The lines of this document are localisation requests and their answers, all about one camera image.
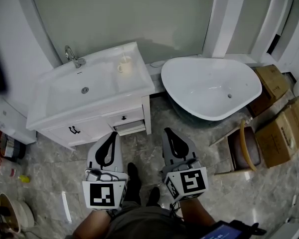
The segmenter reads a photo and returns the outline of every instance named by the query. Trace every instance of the vanity drawer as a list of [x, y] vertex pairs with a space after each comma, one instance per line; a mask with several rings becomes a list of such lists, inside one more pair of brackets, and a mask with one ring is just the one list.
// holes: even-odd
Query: vanity drawer
[[108, 124], [110, 126], [118, 126], [126, 123], [131, 123], [137, 120], [144, 119], [143, 107], [137, 107], [132, 110], [120, 110], [102, 116], [107, 117]]
[[47, 131], [65, 141], [69, 146], [84, 144], [91, 139], [91, 137], [76, 124], [61, 126]]

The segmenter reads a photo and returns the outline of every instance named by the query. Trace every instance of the shoe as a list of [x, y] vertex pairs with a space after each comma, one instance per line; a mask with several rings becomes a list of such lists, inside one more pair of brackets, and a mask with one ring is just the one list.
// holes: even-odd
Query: shoe
[[154, 187], [149, 195], [149, 204], [157, 204], [160, 198], [160, 192], [158, 187]]
[[129, 175], [130, 179], [138, 179], [139, 178], [139, 171], [133, 163], [128, 164], [128, 175]]

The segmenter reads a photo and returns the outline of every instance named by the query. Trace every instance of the marble floor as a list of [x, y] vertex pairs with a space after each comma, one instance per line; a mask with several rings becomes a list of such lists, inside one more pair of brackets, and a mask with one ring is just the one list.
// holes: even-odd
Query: marble floor
[[[288, 91], [269, 111], [252, 120], [253, 129], [276, 114], [291, 98], [293, 95]], [[237, 219], [249, 225], [258, 222], [261, 228], [273, 231], [288, 217], [299, 217], [299, 197], [292, 207], [293, 196], [299, 191], [299, 151], [291, 161], [270, 169], [262, 162], [257, 172], [214, 176], [215, 172], [229, 170], [230, 154], [226, 141], [208, 146], [239, 125], [242, 118], [249, 118], [247, 108], [239, 110], [216, 128], [202, 129], [193, 128], [180, 119], [165, 96], [152, 98], [150, 105], [152, 134], [146, 135], [143, 131], [121, 137], [125, 171], [129, 162], [139, 169], [143, 204], [156, 185], [161, 191], [161, 206], [168, 208], [171, 202], [159, 173], [164, 166], [161, 134], [168, 126], [187, 134], [195, 142], [199, 151], [197, 156], [207, 168], [209, 180], [209, 191], [199, 199], [216, 220], [230, 222]], [[85, 207], [81, 182], [91, 145], [78, 146], [71, 152], [39, 135], [38, 141], [27, 147], [21, 161], [31, 182], [22, 184], [0, 176], [0, 193], [25, 200], [31, 207], [36, 226], [29, 231], [43, 239], [61, 239], [71, 234], [90, 213]], [[66, 219], [61, 192], [66, 192], [72, 223]], [[35, 238], [31, 233], [26, 237]]]

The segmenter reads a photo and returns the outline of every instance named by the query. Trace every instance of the cardboard box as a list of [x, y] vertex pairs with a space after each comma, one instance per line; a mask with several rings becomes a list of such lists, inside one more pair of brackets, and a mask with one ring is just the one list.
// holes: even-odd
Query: cardboard box
[[285, 115], [256, 132], [256, 139], [267, 167], [289, 161], [296, 149], [291, 146], [293, 134]]
[[299, 98], [289, 101], [278, 116], [255, 135], [267, 167], [289, 161], [299, 149]]
[[255, 72], [263, 85], [263, 91], [249, 104], [253, 117], [272, 106], [289, 89], [288, 82], [276, 66], [257, 67]]
[[285, 114], [293, 136], [297, 149], [299, 149], [299, 97], [290, 100], [281, 111]]

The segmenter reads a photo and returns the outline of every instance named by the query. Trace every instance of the screen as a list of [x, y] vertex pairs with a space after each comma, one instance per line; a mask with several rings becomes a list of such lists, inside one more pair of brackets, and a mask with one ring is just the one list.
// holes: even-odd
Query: screen
[[235, 239], [242, 232], [227, 225], [221, 225], [201, 239]]

